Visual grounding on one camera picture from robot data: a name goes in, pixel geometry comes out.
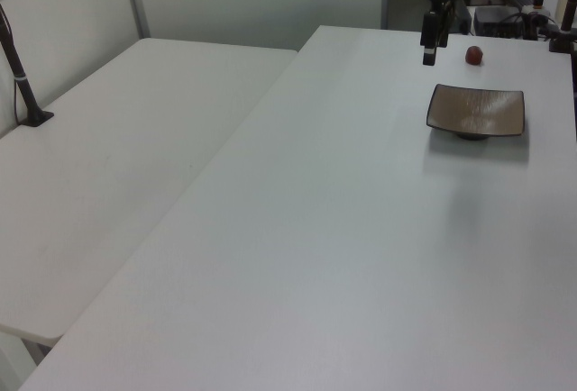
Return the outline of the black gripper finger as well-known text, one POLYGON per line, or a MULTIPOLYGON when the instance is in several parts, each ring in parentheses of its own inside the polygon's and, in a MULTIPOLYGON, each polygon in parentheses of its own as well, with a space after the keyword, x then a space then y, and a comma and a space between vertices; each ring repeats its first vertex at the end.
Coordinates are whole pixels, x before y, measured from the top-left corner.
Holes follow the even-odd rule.
POLYGON ((450 29, 450 3, 445 2, 442 4, 440 10, 440 25, 438 32, 438 47, 446 47, 448 42, 448 34, 450 29))
POLYGON ((431 11, 424 14, 420 45, 423 47, 423 64, 433 66, 436 60, 438 46, 438 26, 440 17, 431 11))

